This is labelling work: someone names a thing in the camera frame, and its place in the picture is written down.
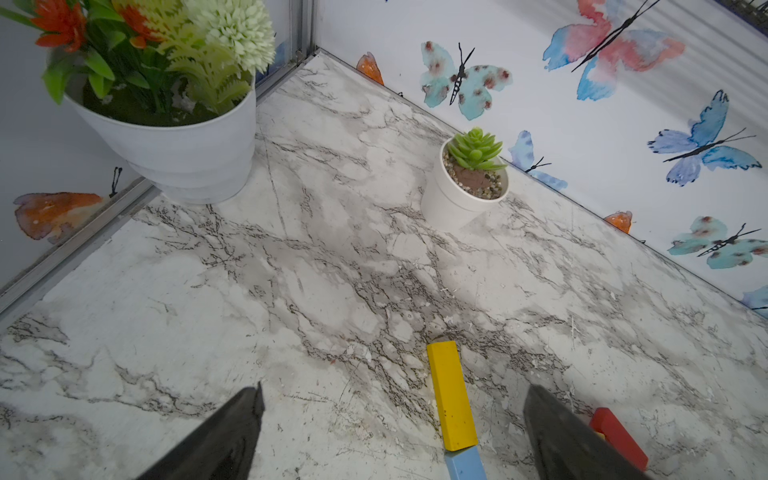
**orange flower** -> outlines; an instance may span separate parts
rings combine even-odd
[[[67,0],[37,0],[35,14],[31,22],[46,32],[35,44],[41,47],[67,45],[65,51],[77,51],[85,41],[85,15],[79,3],[69,8]]]
[[[117,10],[125,20],[125,23],[139,34],[131,39],[131,45],[136,48],[146,48],[148,41],[163,41],[163,38],[155,30],[145,25],[147,18],[139,12],[138,8],[128,5],[123,8],[117,8]]]

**white flower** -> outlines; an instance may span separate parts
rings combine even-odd
[[[265,72],[275,59],[272,20],[262,0],[184,0],[208,41],[229,48],[240,66]]]

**soil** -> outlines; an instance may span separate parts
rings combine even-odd
[[[448,151],[442,153],[442,164],[448,175],[465,192],[483,200],[494,200],[502,195],[502,176],[497,171],[467,170]]]

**white plant pot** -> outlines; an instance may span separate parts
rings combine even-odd
[[[440,147],[422,197],[422,215],[435,229],[445,232],[456,231],[465,226],[479,214],[504,200],[509,193],[506,169],[497,170],[502,177],[502,195],[499,198],[485,200],[462,190],[442,164],[442,152],[451,140],[452,138],[449,138]],[[503,160],[497,157],[497,161],[502,164]]]
[[[81,96],[74,89],[69,93]],[[253,90],[226,114],[181,127],[128,124],[67,99],[115,153],[171,200],[215,204],[239,192],[248,179],[256,148]]]

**pebble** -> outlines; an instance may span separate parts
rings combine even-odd
[[[462,182],[456,179],[456,173],[453,170],[453,165],[455,162],[450,158],[448,152],[443,152],[442,164],[445,165],[445,171],[448,172],[453,181],[456,182],[456,184],[468,194],[474,195],[475,197],[482,198],[484,200],[494,200],[502,195],[502,176],[496,172],[488,172],[485,174],[485,177],[491,181],[490,187],[471,190],[469,187],[466,187],[462,184]]]

